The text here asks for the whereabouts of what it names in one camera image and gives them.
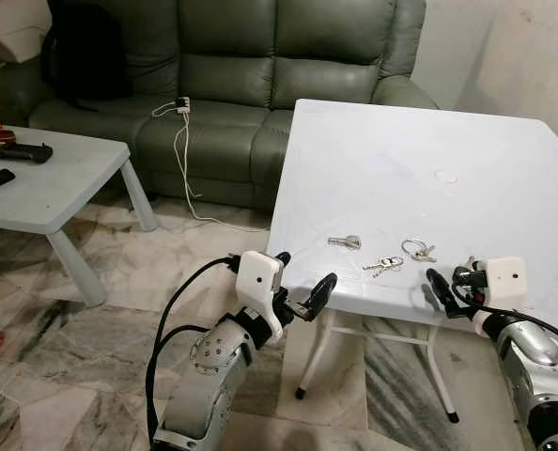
table leg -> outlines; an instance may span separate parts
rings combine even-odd
[[[89,306],[103,303],[107,296],[105,288],[98,276],[89,268],[72,245],[69,237],[62,230],[58,230],[47,235],[47,239],[52,244],[70,278],[83,294],[85,303]]]
[[[146,193],[141,187],[141,182],[135,174],[135,170],[132,167],[131,161],[127,160],[121,167],[120,173],[122,178],[125,180],[125,185],[127,185],[127,191],[129,192],[129,197],[135,212],[137,213],[137,218],[139,219],[139,224],[146,232],[158,228],[158,220],[156,215],[151,209],[149,202],[147,201]]]
[[[335,310],[328,309],[323,316],[323,320],[321,323],[321,330],[320,332],[320,341],[318,342],[317,348],[313,350],[313,355],[311,356],[310,360],[306,364],[306,369],[304,370],[304,374],[302,375],[302,381],[296,390],[296,398],[303,399],[304,395],[306,395],[306,389],[308,388],[308,384],[310,380],[313,378],[315,374],[315,370],[320,362],[323,353],[327,349],[327,345],[329,344],[329,339],[332,336],[332,326],[333,321],[335,319]]]
[[[429,369],[431,370],[433,379],[438,386],[438,394],[440,395],[444,409],[448,414],[448,419],[451,423],[458,423],[457,411],[455,411],[455,406],[452,405],[452,400],[450,399],[450,395],[448,395],[448,390],[446,389],[446,384],[442,378],[442,373],[438,368],[436,355],[434,353],[438,329],[438,326],[429,326],[429,337],[427,338],[427,360],[429,361]]]

white table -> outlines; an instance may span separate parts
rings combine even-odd
[[[0,160],[16,179],[0,186],[0,228],[46,235],[88,305],[106,299],[97,275],[72,245],[62,226],[120,169],[145,231],[158,221],[131,165],[125,143],[73,134],[8,127],[20,144],[54,150],[44,164]]]
[[[362,249],[329,246],[359,235]],[[400,243],[435,244],[433,265],[449,277],[471,255],[519,256],[527,264],[527,313],[558,327],[558,138],[542,122],[352,103],[301,100],[291,126],[268,253],[292,259],[283,285],[310,289],[328,272],[339,281],[336,310],[428,324],[427,340],[367,334],[426,346],[445,409],[454,407],[434,357],[438,325],[450,325],[426,301],[430,264]],[[403,256],[400,272],[362,271],[378,257]],[[332,331],[325,316],[303,396]]]

marble floor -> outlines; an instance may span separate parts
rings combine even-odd
[[[262,250],[268,231],[248,233],[191,219],[182,201],[152,203],[162,226],[140,230],[127,196],[98,194],[65,230],[106,286],[86,308],[48,242],[0,230],[0,451],[146,450],[144,378],[160,312],[205,262]],[[267,226],[250,210],[199,204],[238,226]],[[235,276],[218,268],[175,307],[170,325],[211,325],[235,310]],[[371,331],[423,334],[410,323],[340,314]],[[412,345],[335,334],[306,399],[293,392],[316,324],[294,321],[265,347],[232,405],[222,451],[522,451],[524,440],[490,344],[440,332],[438,362],[461,422],[446,420]],[[163,409],[194,334],[159,359],[154,396]]]

recliner sofa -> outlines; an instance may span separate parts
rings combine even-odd
[[[191,99],[189,181],[200,200],[263,210],[297,99],[436,108],[410,80],[424,0],[92,1],[120,22],[133,95],[74,108],[33,59],[0,70],[0,120],[124,141],[152,192],[183,196],[173,150],[182,116],[150,116],[177,96]]]

